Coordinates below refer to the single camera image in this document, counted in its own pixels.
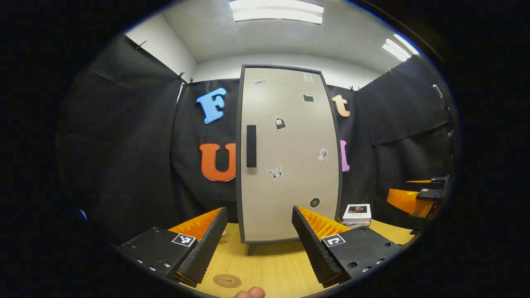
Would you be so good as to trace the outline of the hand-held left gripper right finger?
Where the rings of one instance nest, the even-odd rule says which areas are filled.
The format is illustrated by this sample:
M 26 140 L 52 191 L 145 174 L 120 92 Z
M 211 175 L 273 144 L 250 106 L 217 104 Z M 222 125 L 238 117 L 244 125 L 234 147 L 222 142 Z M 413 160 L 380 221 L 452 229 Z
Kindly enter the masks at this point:
M 301 206 L 291 222 L 323 287 L 358 282 L 403 252 L 368 226 L 352 229 Z

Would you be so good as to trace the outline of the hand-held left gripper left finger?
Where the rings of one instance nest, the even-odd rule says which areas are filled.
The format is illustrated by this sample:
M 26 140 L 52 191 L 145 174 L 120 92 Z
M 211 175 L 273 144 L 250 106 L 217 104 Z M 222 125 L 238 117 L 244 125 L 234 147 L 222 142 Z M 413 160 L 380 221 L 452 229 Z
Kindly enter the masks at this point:
M 196 287 L 227 223 L 227 209 L 217 208 L 171 229 L 149 228 L 120 245 L 119 252 L 158 276 Z

